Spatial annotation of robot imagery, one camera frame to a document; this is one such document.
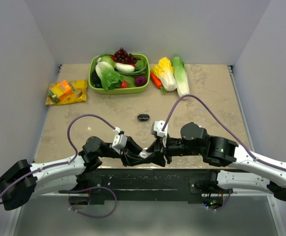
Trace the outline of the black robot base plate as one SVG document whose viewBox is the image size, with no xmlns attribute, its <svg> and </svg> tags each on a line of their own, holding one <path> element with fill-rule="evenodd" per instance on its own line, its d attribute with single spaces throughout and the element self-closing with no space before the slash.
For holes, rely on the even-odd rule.
<svg viewBox="0 0 286 236">
<path fill-rule="evenodd" d="M 201 204 L 202 195 L 225 196 L 216 169 L 97 169 L 77 176 L 74 191 L 91 188 L 90 204 L 105 201 L 181 201 Z"/>
</svg>

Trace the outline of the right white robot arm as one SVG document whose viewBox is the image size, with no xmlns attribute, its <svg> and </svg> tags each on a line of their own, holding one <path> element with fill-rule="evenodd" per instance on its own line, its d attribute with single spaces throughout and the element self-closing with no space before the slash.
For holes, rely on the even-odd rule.
<svg viewBox="0 0 286 236">
<path fill-rule="evenodd" d="M 151 133 L 156 140 L 141 151 L 140 157 L 164 166 L 173 156 L 200 155 L 203 162 L 218 167 L 209 171 L 205 180 L 193 183 L 205 193 L 218 193 L 234 188 L 262 191 L 286 202 L 286 162 L 250 151 L 243 145 L 218 136 L 210 136 L 205 128 L 190 122 L 184 125 L 178 139 L 162 131 L 164 121 L 156 121 Z"/>
</svg>

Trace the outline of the black earbud charging case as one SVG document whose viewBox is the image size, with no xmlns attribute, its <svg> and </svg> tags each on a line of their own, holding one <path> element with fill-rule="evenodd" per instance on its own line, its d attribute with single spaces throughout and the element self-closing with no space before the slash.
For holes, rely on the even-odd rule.
<svg viewBox="0 0 286 236">
<path fill-rule="evenodd" d="M 137 120 L 141 122 L 146 122 L 150 120 L 150 116 L 148 114 L 139 114 L 137 116 Z"/>
</svg>

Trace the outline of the white earbud charging case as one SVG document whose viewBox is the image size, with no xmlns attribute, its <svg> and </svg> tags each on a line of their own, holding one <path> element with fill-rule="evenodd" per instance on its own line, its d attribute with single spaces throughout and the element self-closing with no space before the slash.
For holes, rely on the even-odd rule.
<svg viewBox="0 0 286 236">
<path fill-rule="evenodd" d="M 148 156 L 150 156 L 151 153 L 147 152 L 147 148 L 142 149 L 142 151 L 139 153 L 139 157 L 146 159 Z"/>
</svg>

